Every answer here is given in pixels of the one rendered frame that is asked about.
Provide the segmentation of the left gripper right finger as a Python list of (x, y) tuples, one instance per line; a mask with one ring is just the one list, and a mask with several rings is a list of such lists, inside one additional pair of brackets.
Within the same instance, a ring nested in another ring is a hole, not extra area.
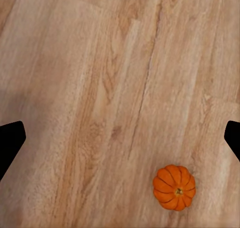
[(229, 121), (227, 123), (224, 139), (240, 161), (240, 123)]

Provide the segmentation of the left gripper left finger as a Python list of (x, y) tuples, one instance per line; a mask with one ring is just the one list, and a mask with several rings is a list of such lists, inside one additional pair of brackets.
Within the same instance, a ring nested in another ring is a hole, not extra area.
[(26, 140), (21, 121), (0, 126), (0, 181)]

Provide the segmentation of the pumpkin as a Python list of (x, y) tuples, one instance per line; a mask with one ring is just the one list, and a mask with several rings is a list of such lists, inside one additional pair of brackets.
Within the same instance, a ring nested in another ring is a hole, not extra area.
[(184, 210), (192, 204), (192, 198), (196, 195), (195, 178), (184, 166), (161, 168), (152, 182), (155, 198), (167, 210)]

